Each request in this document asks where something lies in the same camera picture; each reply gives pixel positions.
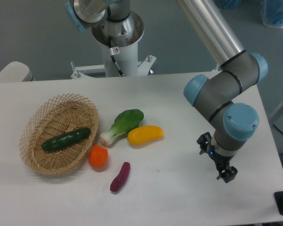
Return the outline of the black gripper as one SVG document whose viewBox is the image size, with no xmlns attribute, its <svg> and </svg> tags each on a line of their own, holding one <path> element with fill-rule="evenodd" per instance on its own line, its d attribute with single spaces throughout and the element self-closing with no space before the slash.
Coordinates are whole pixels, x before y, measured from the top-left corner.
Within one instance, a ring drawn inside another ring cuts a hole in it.
<svg viewBox="0 0 283 226">
<path fill-rule="evenodd" d="M 216 141 L 215 136 L 211 136 L 209 132 L 202 134 L 197 139 L 200 146 L 200 155 L 207 153 L 214 161 L 216 169 L 219 173 L 217 180 L 222 179 L 228 183 L 236 177 L 238 170 L 234 166 L 230 166 L 230 160 L 233 158 L 233 152 L 222 148 Z"/>
</svg>

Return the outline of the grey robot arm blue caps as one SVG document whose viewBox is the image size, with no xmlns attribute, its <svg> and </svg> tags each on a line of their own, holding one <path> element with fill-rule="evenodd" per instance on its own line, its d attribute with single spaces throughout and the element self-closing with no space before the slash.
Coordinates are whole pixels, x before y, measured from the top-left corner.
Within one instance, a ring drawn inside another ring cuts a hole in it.
<svg viewBox="0 0 283 226">
<path fill-rule="evenodd" d="M 195 76 L 183 94 L 215 129 L 214 134 L 205 133 L 198 138 L 200 152 L 214 161 L 218 178 L 230 182 L 238 172 L 230 160 L 253 135 L 259 122 L 254 108 L 233 103 L 233 99 L 264 78 L 268 65 L 261 55 L 246 52 L 213 1 L 181 0 L 179 5 L 221 68 L 213 78 Z M 92 28 L 94 38 L 104 46 L 106 76 L 141 73 L 137 51 L 126 51 L 144 32 L 129 1 L 69 0 L 66 8 L 77 29 Z"/>
</svg>

